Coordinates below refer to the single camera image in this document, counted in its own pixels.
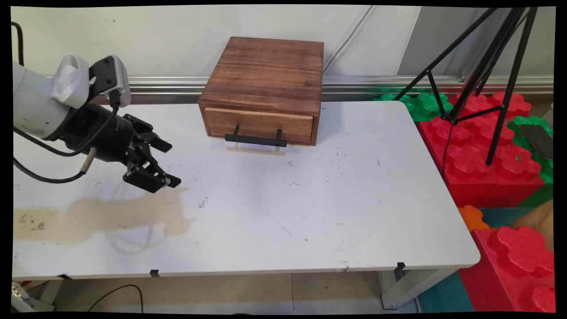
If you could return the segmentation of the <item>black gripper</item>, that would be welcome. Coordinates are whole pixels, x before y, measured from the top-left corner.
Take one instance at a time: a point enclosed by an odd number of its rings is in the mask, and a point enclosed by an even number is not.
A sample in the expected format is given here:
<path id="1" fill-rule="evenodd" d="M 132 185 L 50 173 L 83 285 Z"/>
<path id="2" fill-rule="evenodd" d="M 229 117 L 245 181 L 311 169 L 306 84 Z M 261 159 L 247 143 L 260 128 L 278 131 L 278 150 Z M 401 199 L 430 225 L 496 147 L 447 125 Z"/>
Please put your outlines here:
<path id="1" fill-rule="evenodd" d="M 62 125 L 46 140 L 63 140 L 65 145 L 77 151 L 112 115 L 112 111 L 89 103 L 79 110 L 69 111 Z M 97 149 L 96 158 L 105 162 L 120 162 L 126 165 L 122 180 L 150 193 L 164 187 L 176 188 L 182 180 L 166 173 L 152 156 L 151 151 L 140 150 L 139 146 L 150 147 L 167 153 L 173 145 L 160 138 L 153 126 L 130 114 L 115 115 L 92 141 Z"/>

